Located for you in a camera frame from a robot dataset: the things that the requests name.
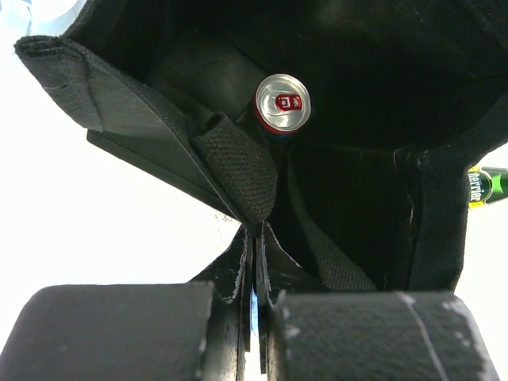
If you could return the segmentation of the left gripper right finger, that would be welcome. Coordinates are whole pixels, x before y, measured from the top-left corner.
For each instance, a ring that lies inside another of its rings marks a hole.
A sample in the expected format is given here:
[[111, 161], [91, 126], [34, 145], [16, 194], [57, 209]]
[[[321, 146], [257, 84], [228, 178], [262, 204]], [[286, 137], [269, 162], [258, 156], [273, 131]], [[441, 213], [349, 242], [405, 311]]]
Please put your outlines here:
[[256, 241], [261, 370], [270, 380], [496, 380], [471, 311], [449, 292], [337, 292]]

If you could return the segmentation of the green glass Perrier bottle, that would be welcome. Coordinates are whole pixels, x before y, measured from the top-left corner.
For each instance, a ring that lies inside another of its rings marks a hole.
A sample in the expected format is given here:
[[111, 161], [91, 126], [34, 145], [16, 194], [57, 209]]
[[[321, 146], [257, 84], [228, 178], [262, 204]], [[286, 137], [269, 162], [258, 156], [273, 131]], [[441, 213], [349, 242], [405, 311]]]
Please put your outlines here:
[[469, 208], [488, 206], [507, 198], [507, 169], [474, 166], [468, 170]]

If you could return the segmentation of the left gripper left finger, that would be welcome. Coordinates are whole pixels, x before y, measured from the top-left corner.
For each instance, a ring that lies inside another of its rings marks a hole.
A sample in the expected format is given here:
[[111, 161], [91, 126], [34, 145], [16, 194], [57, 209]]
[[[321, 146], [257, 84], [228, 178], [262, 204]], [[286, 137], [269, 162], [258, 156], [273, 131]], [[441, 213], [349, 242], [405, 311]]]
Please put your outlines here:
[[25, 304], [1, 354], [4, 380], [242, 380], [252, 235], [182, 284], [62, 285]]

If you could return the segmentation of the red silver beverage can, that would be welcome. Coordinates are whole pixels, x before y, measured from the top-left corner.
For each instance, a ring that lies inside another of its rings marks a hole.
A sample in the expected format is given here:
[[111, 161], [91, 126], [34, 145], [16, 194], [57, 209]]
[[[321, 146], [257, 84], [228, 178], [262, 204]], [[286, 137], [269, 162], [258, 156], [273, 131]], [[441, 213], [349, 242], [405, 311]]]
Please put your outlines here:
[[310, 93], [304, 84], [279, 73], [259, 83], [236, 123], [256, 139], [279, 143], [304, 129], [311, 114]]

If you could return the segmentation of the black canvas bag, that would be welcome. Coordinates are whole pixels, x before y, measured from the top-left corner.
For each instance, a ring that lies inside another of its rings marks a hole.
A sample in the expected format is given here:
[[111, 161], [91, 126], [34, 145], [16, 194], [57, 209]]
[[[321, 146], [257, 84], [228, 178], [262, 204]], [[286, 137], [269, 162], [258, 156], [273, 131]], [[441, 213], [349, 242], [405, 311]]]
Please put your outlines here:
[[[89, 1], [15, 51], [89, 142], [335, 290], [454, 289], [467, 170], [507, 140], [504, 1]], [[275, 143], [236, 119], [279, 73], [312, 114]]]

